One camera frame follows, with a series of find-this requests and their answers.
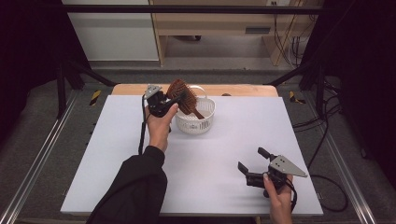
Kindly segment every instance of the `black sleeve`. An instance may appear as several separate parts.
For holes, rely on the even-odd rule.
[[[124,161],[87,224],[156,223],[167,186],[164,158],[148,146],[143,155]]]

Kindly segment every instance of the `white tabletop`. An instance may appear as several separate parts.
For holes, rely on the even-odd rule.
[[[213,126],[190,135],[171,125],[163,169],[168,187],[162,216],[260,216],[269,214],[263,189],[248,187],[237,169],[267,171],[264,147],[284,155],[304,172],[304,159],[282,98],[209,96],[216,102]],[[141,96],[110,95],[92,134],[61,212],[88,215],[110,187],[123,161],[137,154],[142,122]],[[146,133],[145,145],[149,142]],[[293,214],[323,215],[310,177],[295,176]]]

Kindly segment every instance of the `white plastic basket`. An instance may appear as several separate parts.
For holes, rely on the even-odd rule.
[[[206,91],[200,86],[190,86],[191,89],[199,89],[205,93],[205,98],[197,97],[197,110],[205,118],[198,119],[193,113],[185,115],[180,110],[176,113],[177,127],[183,133],[198,134],[207,132],[213,123],[216,104],[213,100],[207,98]]]

